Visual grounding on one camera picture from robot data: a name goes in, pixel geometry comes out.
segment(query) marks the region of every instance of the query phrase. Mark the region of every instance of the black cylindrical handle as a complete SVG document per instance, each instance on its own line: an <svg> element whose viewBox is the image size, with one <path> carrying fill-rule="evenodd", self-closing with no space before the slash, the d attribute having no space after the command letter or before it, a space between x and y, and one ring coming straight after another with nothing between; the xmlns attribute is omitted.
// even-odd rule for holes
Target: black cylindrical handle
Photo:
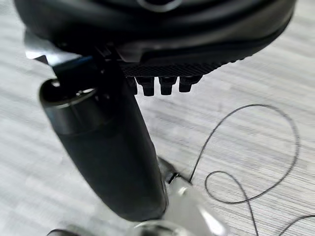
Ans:
<svg viewBox="0 0 315 236"><path fill-rule="evenodd" d="M46 81L40 101L69 156L95 193L129 221L160 218L167 205L154 145L126 83L69 98Z"/></svg>

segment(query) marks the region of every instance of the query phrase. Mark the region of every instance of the silver metal part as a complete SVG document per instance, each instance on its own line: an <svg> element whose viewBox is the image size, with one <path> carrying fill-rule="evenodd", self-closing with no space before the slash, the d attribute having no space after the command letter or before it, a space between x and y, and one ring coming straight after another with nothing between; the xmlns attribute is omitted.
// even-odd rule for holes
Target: silver metal part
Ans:
<svg viewBox="0 0 315 236"><path fill-rule="evenodd" d="M151 220L131 228L128 236L195 236L185 228L165 220Z"/></svg>
<svg viewBox="0 0 315 236"><path fill-rule="evenodd" d="M38 60L51 67L82 57L75 53L62 51L50 41L39 38L28 31L25 31L24 44L28 59Z"/></svg>
<svg viewBox="0 0 315 236"><path fill-rule="evenodd" d="M187 181L169 185L169 206L159 221L141 223L128 236L227 236L229 227L206 207L206 199Z"/></svg>
<svg viewBox="0 0 315 236"><path fill-rule="evenodd" d="M169 3L163 4L163 5L158 5L158 4L152 4L146 0L137 0L138 3L145 9L153 12L167 12L174 10L178 6L181 5L182 0L173 0L170 1Z"/></svg>

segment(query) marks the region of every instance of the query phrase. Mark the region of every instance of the black cable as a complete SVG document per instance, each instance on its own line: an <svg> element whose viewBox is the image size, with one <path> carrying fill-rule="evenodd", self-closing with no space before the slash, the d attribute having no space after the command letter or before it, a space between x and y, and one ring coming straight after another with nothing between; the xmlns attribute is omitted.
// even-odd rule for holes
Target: black cable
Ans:
<svg viewBox="0 0 315 236"><path fill-rule="evenodd" d="M216 201L218 202L221 202L221 203L225 203L225 204L229 204L229 205L236 205L236 204L242 204L242 203L247 203L248 204L248 207L249 207L249 210L250 210L250 213L251 213L251 217L252 217L252 222L253 222L253 226L255 228L255 232L256 232L256 235L258 235L258 230L257 230L257 225L256 225L256 221L255 221L255 218L254 218L254 215L253 215L253 211L252 211L252 206L250 204L250 201L254 200L254 199L257 199L259 197L261 197L262 195L266 194L267 192L269 192L270 190L274 189L276 186L278 186L289 174L290 172L292 171L292 169L294 168L294 166L296 165L296 162L297 162L297 159L298 159L298 156L299 156L299 153L300 153L300 136L299 136L299 132L298 132L298 128L297 126L295 125L294 121L291 119L291 117L289 117L286 113L284 113L282 110L280 110L279 108L277 107L274 107L272 105L267 105L267 104L249 104L249 105L246 105L246 106L243 106L243 107L240 107L240 108L237 108L235 109L234 111L230 112L229 114L227 114L217 125L216 127L212 130L212 132L210 133L210 135L208 136L206 142L204 143L201 151L200 151L200 154L198 156L198 159L196 161L196 164L191 172L191 175L190 175L190 178L189 178L189 182L191 183L192 181L192 178L196 172L196 169L197 169L197 166L202 158L202 154L208 144L208 142L210 141L210 139L212 138L213 134L216 132L216 130L222 125L222 123L227 119L229 118L231 115L233 115L234 113L236 113L237 111L239 110L242 110L244 108L247 108L247 107L265 107L265 108L268 108L268 109L271 109L273 111L276 111L278 114L280 114L283 118L285 118L287 120L287 122L290 124L290 127L292 129L292 132L293 132L293 135L294 135L294 138L295 138L295 152L294 152L294 156L293 156L293 160L290 164L290 166L288 167L286 173L274 184L272 185L271 187L267 188L266 190L264 190L263 192L261 192L260 194L254 196L254 197L251 197L251 198L248 198L244 188L242 187L241 183L231 174L227 173L227 172L224 172L224 171L214 171L214 172L211 172L210 174L207 175L206 179L205 179L205 189L208 193L208 195L215 199ZM243 195L244 195L244 198L245 200L244 201L239 201L239 202L229 202L229 201L224 201L224 200L221 200L221 199L218 199L217 197L215 197L211 191L209 190L208 188L208 180L210 179L210 177L212 177L214 174L218 174L218 173L221 173L221 174L225 174L225 175L228 175L229 177L231 177L236 183L237 185L239 186L240 190L242 191ZM293 222L291 222L280 234L279 236L283 235L292 225L294 225L296 222L302 220L302 219L306 219L306 218L312 218L312 217L315 217L315 215L307 215L307 216L301 216L299 218L297 218L296 220L294 220Z"/></svg>

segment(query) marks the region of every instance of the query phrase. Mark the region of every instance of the gray floor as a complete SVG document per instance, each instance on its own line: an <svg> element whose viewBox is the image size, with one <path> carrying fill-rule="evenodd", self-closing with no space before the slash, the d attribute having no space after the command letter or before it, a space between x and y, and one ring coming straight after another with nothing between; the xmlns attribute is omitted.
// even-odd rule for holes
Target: gray floor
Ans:
<svg viewBox="0 0 315 236"><path fill-rule="evenodd" d="M300 0L292 24L272 45L205 76L191 93L137 95L157 153L186 174L208 133L239 106L271 104L295 120L302 140L296 168L283 184L252 203L262 236L276 236L296 217L315 213L314 13L314 0ZM25 59L22 31L11 1L0 0L0 234L44 236L52 228L67 228L82 236L122 236L130 224L95 196L41 111L37 90L53 73ZM248 108L218 130L193 182L205 193L206 174L225 170L253 196L285 172L293 144L283 118ZM242 197L226 178L216 177L212 187L225 199ZM245 205L210 199L209 204L232 227L231 235L253 235ZM286 233L295 235L315 235L315 221L302 221Z"/></svg>

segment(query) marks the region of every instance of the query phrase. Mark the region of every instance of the black plastic housing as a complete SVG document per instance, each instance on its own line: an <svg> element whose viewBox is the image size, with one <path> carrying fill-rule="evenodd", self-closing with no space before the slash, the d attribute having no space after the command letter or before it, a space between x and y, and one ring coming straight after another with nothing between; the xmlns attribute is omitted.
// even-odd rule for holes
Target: black plastic housing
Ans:
<svg viewBox="0 0 315 236"><path fill-rule="evenodd" d="M48 80L39 97L69 156L104 203L128 221L159 219L167 197L154 145L129 86L111 90L69 96Z"/></svg>

